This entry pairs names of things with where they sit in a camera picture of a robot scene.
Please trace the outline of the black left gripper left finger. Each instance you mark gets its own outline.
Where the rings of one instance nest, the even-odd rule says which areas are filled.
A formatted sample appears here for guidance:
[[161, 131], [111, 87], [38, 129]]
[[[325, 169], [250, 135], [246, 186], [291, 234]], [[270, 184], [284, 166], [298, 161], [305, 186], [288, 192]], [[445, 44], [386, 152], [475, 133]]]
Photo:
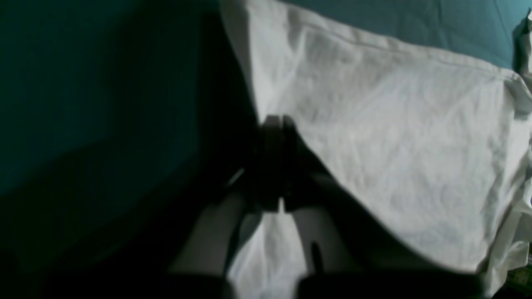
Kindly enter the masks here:
[[250, 165], [230, 180], [229, 191], [200, 214], [162, 280], [164, 299], [236, 299], [227, 278], [237, 235], [248, 209], [261, 215], [283, 194], [283, 118], [260, 125]]

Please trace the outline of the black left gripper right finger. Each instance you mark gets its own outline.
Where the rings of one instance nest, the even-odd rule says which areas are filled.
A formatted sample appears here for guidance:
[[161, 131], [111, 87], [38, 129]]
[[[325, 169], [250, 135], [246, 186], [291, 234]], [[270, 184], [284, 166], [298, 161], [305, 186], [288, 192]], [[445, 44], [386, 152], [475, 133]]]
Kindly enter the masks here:
[[306, 147], [282, 117], [287, 209], [308, 274], [298, 299], [481, 299], [478, 274], [447, 270], [414, 253], [380, 224]]

